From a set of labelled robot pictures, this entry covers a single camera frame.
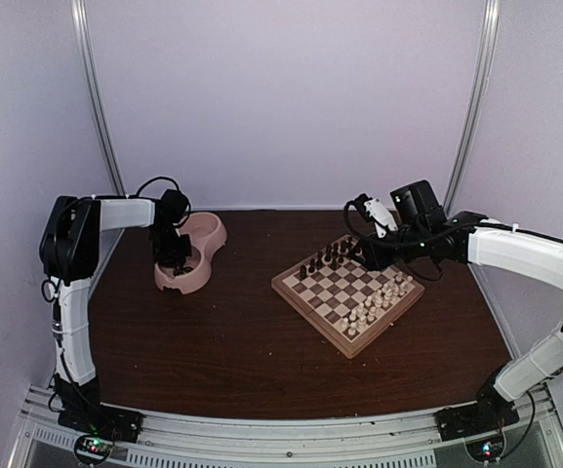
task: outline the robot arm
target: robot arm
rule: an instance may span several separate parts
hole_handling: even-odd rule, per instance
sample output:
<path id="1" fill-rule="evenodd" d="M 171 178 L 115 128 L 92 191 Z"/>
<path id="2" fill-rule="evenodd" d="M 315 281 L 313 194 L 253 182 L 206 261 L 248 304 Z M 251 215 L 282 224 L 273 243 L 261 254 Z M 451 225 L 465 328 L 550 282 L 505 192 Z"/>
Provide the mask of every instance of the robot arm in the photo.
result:
<path id="1" fill-rule="evenodd" d="M 101 405 L 90 351 L 88 300 L 99 264 L 100 234 L 148 227 L 153 260 L 177 267 L 191 255 L 189 237 L 177 229 L 188 208 L 189 201 L 178 187 L 167 190 L 159 200 L 138 196 L 57 199 L 43 234 L 40 258 L 48 277 L 43 286 L 49 288 L 48 292 L 43 288 L 43 294 L 53 303 L 55 385 L 62 402 L 59 424 L 106 439 L 116 431 L 121 440 L 136 440 L 141 415 Z"/>
<path id="2" fill-rule="evenodd" d="M 391 197 L 402 222 L 385 236 L 379 234 L 380 223 L 363 213 L 366 204 L 378 201 L 364 194 L 344 208 L 348 228 L 360 239 L 354 259 L 369 269 L 384 269 L 395 261 L 420 257 L 430 257 L 436 265 L 450 259 L 502 268 L 563 291 L 563 240 L 520 230 L 517 225 L 505 226 L 482 214 L 462 212 L 447 219 L 425 180 L 402 187 Z M 376 236 L 364 236 L 352 227 L 348 217 L 351 206 L 365 220 L 375 223 Z M 497 421 L 509 419 L 514 400 L 562 370 L 563 324 L 531 351 L 492 374 L 478 391 L 473 411 L 465 412 L 465 417 L 472 414 L 471 419 L 475 419 L 471 427 L 444 430 L 442 438 L 449 440 L 494 429 Z M 441 428 L 460 422 L 463 415 L 459 409 L 440 412 Z"/>

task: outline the chessboard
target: chessboard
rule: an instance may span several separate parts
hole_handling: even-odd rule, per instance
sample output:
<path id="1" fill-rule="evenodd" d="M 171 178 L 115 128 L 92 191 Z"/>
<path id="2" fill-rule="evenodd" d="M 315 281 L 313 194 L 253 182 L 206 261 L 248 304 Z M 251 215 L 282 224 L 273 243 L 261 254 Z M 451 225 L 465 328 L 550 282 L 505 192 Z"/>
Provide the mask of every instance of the chessboard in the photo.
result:
<path id="1" fill-rule="evenodd" d="M 413 277 L 393 266 L 368 271 L 350 259 L 347 253 L 353 242 L 342 237 L 272 279 L 272 288 L 348 359 L 392 326 L 424 293 Z"/>

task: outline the chessboard square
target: chessboard square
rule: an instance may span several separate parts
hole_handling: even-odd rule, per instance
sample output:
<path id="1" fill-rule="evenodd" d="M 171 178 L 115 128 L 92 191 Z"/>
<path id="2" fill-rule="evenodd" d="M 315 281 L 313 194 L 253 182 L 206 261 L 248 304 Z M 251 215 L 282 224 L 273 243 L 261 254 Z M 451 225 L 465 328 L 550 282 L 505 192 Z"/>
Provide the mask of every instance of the chessboard square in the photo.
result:
<path id="1" fill-rule="evenodd" d="M 313 291 L 314 294 L 320 294 L 321 292 L 324 291 L 324 288 L 319 283 L 316 283 L 310 289 Z"/>
<path id="2" fill-rule="evenodd" d="M 366 295 L 358 291 L 352 295 L 352 298 L 355 299 L 357 302 L 363 302 L 364 300 L 366 300 Z"/>
<path id="3" fill-rule="evenodd" d="M 348 312 L 350 312 L 350 309 L 348 307 L 346 307 L 344 304 L 340 304 L 338 307 L 336 307 L 336 313 L 340 316 L 343 317 L 344 315 L 346 315 Z"/>
<path id="4" fill-rule="evenodd" d="M 337 306 L 340 305 L 340 302 L 339 302 L 337 299 L 335 299 L 334 296 L 331 296 L 331 297 L 329 298 L 329 300 L 327 300 L 327 305 L 328 305 L 329 307 L 331 307 L 332 309 L 335 309 Z"/>
<path id="5" fill-rule="evenodd" d="M 364 286 L 364 287 L 363 287 L 361 290 L 359 290 L 359 291 L 361 291 L 361 292 L 362 292 L 363 294 L 365 294 L 366 297 L 367 297 L 367 296 L 373 294 L 375 290 L 373 290 L 373 289 L 370 288 L 368 285 L 366 285 L 366 286 Z"/>
<path id="6" fill-rule="evenodd" d="M 340 287 L 341 290 L 343 290 L 346 286 L 349 285 L 349 282 L 344 278 L 341 278 L 336 284 Z"/>
<path id="7" fill-rule="evenodd" d="M 338 315 L 335 310 L 332 310 L 327 315 L 325 315 L 324 318 L 327 319 L 330 324 L 334 324 L 342 317 L 340 317 L 340 315 Z"/>
<path id="8" fill-rule="evenodd" d="M 304 290 L 303 292 L 301 292 L 300 296 L 302 300 L 309 302 L 309 300 L 315 297 L 316 294 L 314 294 L 312 290 Z"/>
<path id="9" fill-rule="evenodd" d="M 339 302 L 345 302 L 350 296 L 346 294 L 344 291 L 340 291 L 336 294 L 336 299 Z"/>
<path id="10" fill-rule="evenodd" d="M 319 316 L 325 317 L 331 312 L 331 307 L 329 307 L 327 304 L 322 304 L 316 309 L 316 312 Z"/>
<path id="11" fill-rule="evenodd" d="M 300 283 L 301 280 L 299 280 L 299 278 L 296 277 L 296 275 L 292 275 L 287 277 L 285 280 L 283 280 L 283 283 L 285 283 L 286 285 L 288 285 L 290 288 L 292 286 L 297 285 L 298 283 Z"/>
<path id="12" fill-rule="evenodd" d="M 355 281 L 357 281 L 357 277 L 354 275 L 354 273 L 348 273 L 346 276 L 343 277 L 346 281 L 348 281 L 350 284 L 354 283 Z"/>
<path id="13" fill-rule="evenodd" d="M 357 289 L 352 285 L 348 285 L 343 289 L 343 291 L 348 295 L 353 295 L 357 292 Z"/>
<path id="14" fill-rule="evenodd" d="M 381 287 L 381 285 L 382 285 L 382 284 L 379 283 L 377 280 L 372 280 L 370 283 L 368 283 L 368 286 L 369 286 L 370 288 L 372 288 L 373 291 L 376 291 L 378 288 Z"/>
<path id="15" fill-rule="evenodd" d="M 325 278 L 320 282 L 320 286 L 322 286 L 325 290 L 333 285 L 333 282 L 329 278 Z"/>
<path id="16" fill-rule="evenodd" d="M 333 295 L 330 292 L 328 292 L 327 290 L 324 290 L 323 292 L 318 294 L 318 297 L 320 297 L 323 300 L 323 302 L 326 302 L 331 297 L 333 297 Z"/>
<path id="17" fill-rule="evenodd" d="M 298 283 L 292 289 L 296 291 L 298 294 L 301 294 L 307 289 L 307 286 L 305 286 L 303 283 Z"/>
<path id="18" fill-rule="evenodd" d="M 317 309 L 318 307 L 320 307 L 322 305 L 322 303 L 324 302 L 324 300 L 322 300 L 320 297 L 318 297 L 317 295 L 312 297 L 310 300 L 307 301 L 307 303 L 313 307 L 314 309 Z"/>
<path id="19" fill-rule="evenodd" d="M 349 297 L 347 300 L 345 300 L 343 302 L 343 305 L 345 305 L 346 307 L 348 307 L 348 310 L 352 310 L 354 309 L 356 306 L 359 305 L 359 301 L 355 300 L 352 297 Z"/>
<path id="20" fill-rule="evenodd" d="M 337 284 L 331 285 L 331 287 L 327 289 L 332 295 L 337 295 L 341 290 L 342 289 Z"/>

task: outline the white wall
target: white wall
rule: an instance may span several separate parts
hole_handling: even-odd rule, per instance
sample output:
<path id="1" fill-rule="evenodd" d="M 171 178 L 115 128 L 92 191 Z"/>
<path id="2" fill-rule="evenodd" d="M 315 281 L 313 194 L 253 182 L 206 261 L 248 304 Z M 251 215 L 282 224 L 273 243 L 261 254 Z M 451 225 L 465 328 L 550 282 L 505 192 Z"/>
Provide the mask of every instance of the white wall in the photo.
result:
<path id="1" fill-rule="evenodd" d="M 506 0 L 458 209 L 563 236 L 563 2 Z M 563 293 L 486 269 L 521 352 L 563 320 Z M 563 421 L 563 375 L 551 385 Z"/>
<path id="2" fill-rule="evenodd" d="M 340 208 L 425 177 L 443 197 L 483 16 L 482 0 L 88 2 L 128 189 L 173 175 L 198 209 Z"/>
<path id="3" fill-rule="evenodd" d="M 68 1 L 0 1 L 0 448 L 55 362 L 38 259 L 51 207 L 111 192 L 84 80 Z"/>

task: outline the white backdrop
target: white backdrop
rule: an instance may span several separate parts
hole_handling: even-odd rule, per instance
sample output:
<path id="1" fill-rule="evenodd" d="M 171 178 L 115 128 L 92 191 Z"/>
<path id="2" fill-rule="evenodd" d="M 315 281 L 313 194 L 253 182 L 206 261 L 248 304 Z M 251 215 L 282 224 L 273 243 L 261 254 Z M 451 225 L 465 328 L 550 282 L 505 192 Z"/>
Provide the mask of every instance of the white backdrop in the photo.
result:
<path id="1" fill-rule="evenodd" d="M 90 1 L 126 187 L 175 176 L 195 209 L 340 208 L 420 178 L 443 198 L 483 16 L 481 0 Z"/>

